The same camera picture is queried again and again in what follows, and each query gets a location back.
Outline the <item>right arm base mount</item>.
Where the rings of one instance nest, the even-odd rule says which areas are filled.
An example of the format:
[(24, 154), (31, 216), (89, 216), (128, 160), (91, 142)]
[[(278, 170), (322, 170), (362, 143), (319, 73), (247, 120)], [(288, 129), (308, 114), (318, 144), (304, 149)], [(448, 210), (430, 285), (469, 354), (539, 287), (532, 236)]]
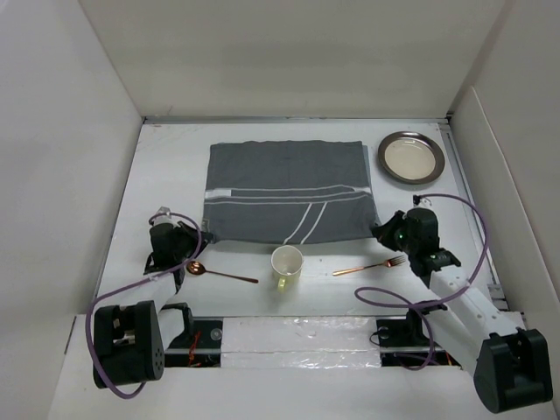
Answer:
[(459, 364), (438, 344), (430, 353), (424, 323), (415, 312), (375, 319), (369, 342), (380, 352), (384, 368), (399, 367), (417, 371), (426, 367), (458, 367)]

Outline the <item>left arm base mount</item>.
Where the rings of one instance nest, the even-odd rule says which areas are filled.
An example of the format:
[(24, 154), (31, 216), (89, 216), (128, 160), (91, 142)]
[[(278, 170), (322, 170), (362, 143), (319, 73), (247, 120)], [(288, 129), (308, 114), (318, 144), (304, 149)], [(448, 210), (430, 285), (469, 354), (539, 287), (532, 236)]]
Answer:
[(195, 317), (186, 313), (186, 328), (164, 355), (166, 368), (219, 368), (223, 318)]

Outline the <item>copper spoon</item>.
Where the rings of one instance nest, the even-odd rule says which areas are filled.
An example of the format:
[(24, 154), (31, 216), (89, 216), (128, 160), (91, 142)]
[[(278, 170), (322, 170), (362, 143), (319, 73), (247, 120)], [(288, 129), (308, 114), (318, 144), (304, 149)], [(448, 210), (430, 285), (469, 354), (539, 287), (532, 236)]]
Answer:
[(251, 283), (251, 284), (258, 284), (259, 283), (258, 279), (255, 279), (255, 278), (252, 278), (252, 277), (237, 276), (237, 275), (222, 273), (222, 272), (215, 271), (215, 270), (209, 270), (201, 262), (198, 262), (198, 261), (189, 262), (185, 266), (185, 268), (186, 268), (186, 270), (188, 271), (189, 274), (194, 275), (194, 276), (201, 276), (201, 275), (204, 275), (204, 274), (212, 274), (212, 275), (216, 275), (216, 276), (219, 276), (219, 277), (231, 278), (231, 279), (240, 280), (240, 281), (243, 281), (243, 282), (246, 282), (246, 283)]

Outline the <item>copper fork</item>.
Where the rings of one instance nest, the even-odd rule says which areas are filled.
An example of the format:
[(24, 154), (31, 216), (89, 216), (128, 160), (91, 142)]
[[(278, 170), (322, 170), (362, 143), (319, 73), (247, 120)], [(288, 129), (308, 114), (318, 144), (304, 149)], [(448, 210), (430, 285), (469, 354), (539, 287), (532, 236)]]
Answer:
[(396, 257), (392, 257), (389, 258), (383, 262), (378, 262), (378, 263), (374, 263), (374, 264), (370, 264), (370, 265), (366, 265), (366, 266), (361, 266), (361, 267), (356, 267), (356, 268), (351, 268), (351, 269), (342, 269), (342, 270), (337, 270), (334, 271), (332, 273), (332, 275), (334, 277), (339, 277), (339, 276), (344, 276), (347, 274), (352, 274), (355, 272), (360, 272), (363, 270), (369, 270), (369, 269), (373, 269), (373, 268), (378, 268), (378, 267), (384, 267), (384, 268), (394, 268), (396, 266), (399, 266), (401, 264), (404, 264), (407, 261), (407, 258), (403, 255), (399, 255)]

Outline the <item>grey cloth placemat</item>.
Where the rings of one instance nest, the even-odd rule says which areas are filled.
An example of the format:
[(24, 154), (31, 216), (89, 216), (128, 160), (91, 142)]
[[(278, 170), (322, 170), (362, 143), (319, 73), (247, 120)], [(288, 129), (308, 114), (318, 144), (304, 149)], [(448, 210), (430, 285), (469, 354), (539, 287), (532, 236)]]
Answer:
[(247, 141), (210, 148), (202, 228), (217, 242), (319, 244), (379, 223), (362, 142)]

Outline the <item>yellow mug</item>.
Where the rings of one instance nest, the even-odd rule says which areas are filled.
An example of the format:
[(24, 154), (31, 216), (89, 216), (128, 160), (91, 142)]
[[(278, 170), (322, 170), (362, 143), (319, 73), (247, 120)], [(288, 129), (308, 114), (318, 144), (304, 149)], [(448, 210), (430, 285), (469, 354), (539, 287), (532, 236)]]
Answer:
[(279, 292), (285, 292), (291, 284), (299, 279), (304, 256), (296, 247), (283, 245), (274, 250), (270, 264), (276, 281), (276, 289)]

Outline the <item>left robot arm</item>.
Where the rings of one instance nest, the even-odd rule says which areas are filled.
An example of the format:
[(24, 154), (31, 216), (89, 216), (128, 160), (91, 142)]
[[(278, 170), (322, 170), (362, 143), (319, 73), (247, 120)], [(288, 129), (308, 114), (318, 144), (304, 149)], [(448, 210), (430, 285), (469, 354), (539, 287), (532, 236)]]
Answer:
[(143, 278), (99, 296), (87, 313), (86, 336), (97, 388), (122, 399), (159, 380), (171, 347), (194, 351), (206, 331), (185, 302), (175, 303), (193, 262), (209, 242), (196, 222), (162, 207), (150, 220)]

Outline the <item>round metal plate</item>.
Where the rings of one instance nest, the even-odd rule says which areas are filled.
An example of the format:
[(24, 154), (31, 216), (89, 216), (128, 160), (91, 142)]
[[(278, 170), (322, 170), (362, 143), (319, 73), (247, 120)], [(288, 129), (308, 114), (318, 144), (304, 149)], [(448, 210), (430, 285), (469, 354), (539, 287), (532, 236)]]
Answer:
[(380, 167), (407, 185), (424, 185), (438, 179), (445, 169), (445, 154), (428, 136), (398, 131), (381, 140), (377, 149)]

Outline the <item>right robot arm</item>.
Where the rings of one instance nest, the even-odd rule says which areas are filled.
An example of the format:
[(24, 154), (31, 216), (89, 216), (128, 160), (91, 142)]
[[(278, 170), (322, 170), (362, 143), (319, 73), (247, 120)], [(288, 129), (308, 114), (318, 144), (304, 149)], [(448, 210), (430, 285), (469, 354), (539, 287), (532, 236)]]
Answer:
[(372, 234), (383, 247), (403, 252), (433, 294), (404, 319), (382, 321), (382, 346), (443, 348), (472, 376), (479, 399), (492, 413), (551, 401), (545, 337), (518, 326), (470, 286), (460, 260), (440, 245), (434, 212), (398, 211)]

